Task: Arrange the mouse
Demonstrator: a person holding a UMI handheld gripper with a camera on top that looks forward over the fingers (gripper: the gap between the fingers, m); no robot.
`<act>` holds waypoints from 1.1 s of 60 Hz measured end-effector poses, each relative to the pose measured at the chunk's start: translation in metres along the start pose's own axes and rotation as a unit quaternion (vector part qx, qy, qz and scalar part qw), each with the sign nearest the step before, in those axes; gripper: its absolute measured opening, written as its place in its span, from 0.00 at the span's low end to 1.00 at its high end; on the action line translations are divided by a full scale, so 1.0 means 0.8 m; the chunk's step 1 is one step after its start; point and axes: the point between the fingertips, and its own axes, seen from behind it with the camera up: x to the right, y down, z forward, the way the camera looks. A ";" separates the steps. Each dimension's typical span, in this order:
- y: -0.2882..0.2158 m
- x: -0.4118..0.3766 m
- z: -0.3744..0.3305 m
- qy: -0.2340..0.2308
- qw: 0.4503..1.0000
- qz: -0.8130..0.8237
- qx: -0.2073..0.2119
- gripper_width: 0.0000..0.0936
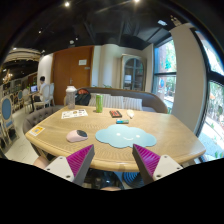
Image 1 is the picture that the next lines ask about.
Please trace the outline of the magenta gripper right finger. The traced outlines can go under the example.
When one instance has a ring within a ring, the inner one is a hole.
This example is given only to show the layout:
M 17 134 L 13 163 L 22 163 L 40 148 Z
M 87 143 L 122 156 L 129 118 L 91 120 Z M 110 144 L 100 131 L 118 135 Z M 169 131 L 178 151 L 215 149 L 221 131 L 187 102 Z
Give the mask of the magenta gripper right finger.
M 182 166 L 170 156 L 159 156 L 137 144 L 133 145 L 132 154 L 145 185 L 182 169 Z

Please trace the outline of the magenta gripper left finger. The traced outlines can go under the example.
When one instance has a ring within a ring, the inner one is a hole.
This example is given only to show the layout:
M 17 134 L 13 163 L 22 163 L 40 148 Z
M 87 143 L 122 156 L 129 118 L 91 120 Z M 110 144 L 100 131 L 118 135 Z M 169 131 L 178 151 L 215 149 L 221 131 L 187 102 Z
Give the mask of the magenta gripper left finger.
M 68 157 L 57 157 L 45 170 L 81 186 L 94 155 L 94 145 L 89 145 Z

